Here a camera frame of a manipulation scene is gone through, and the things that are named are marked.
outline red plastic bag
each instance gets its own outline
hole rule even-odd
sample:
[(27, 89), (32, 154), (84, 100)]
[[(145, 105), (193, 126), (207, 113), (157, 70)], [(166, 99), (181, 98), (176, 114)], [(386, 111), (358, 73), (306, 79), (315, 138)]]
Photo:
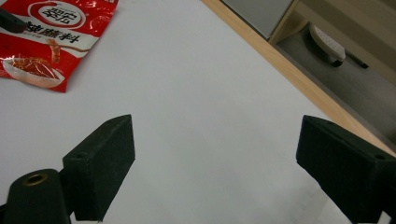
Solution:
[(0, 77), (66, 92), (67, 80), (108, 26), (118, 0), (7, 0), (1, 8), (28, 22), (22, 34), (0, 28)]

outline gray cabinet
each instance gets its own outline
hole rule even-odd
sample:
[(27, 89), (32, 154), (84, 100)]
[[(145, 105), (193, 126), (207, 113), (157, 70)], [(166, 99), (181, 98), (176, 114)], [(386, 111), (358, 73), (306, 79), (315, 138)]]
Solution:
[(269, 38), (292, 0), (222, 0), (265, 38)]

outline white tabletop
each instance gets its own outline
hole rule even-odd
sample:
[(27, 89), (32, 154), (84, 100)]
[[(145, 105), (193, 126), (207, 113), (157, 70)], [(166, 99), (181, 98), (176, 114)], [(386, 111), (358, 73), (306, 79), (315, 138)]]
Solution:
[(325, 116), (197, 0), (120, 0), (67, 93), (0, 79), (0, 106), (0, 203), (124, 114), (136, 161), (105, 223), (293, 223), (318, 188), (295, 153)]

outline brass screw hole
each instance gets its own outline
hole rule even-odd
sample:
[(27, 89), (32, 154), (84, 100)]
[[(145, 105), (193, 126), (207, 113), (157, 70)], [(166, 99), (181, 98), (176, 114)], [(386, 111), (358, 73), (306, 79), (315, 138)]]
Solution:
[(23, 185), (27, 187), (32, 187), (34, 185), (43, 183), (44, 181), (46, 181), (47, 178), (48, 176), (46, 174), (31, 175), (23, 181)]

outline snack bag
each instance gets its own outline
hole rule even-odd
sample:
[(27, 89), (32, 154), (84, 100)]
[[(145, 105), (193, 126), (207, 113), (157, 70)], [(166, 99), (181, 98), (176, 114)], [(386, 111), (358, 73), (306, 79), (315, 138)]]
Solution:
[(28, 23), (0, 28), (0, 77), (66, 92), (67, 80), (108, 26), (118, 0), (7, 0), (1, 8)]

